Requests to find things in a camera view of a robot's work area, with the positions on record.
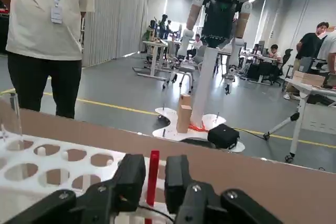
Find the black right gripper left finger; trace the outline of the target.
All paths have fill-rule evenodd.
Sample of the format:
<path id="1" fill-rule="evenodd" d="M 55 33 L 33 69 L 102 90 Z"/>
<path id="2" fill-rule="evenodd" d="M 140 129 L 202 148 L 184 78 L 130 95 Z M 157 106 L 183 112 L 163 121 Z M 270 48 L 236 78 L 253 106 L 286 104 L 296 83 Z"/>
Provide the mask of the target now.
<path id="1" fill-rule="evenodd" d="M 120 212 L 134 212 L 140 201 L 146 166 L 142 154 L 125 154 L 114 176 L 76 196 L 57 190 L 7 223 L 109 223 Z"/>

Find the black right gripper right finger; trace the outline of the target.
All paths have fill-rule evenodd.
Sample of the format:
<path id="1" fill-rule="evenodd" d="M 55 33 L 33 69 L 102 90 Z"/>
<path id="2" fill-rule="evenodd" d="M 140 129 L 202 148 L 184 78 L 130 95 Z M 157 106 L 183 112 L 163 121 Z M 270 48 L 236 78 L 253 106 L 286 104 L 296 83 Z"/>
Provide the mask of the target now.
<path id="1" fill-rule="evenodd" d="M 282 223 L 240 189 L 218 195 L 211 184 L 193 180 L 185 155 L 167 158 L 164 194 L 174 223 Z"/>

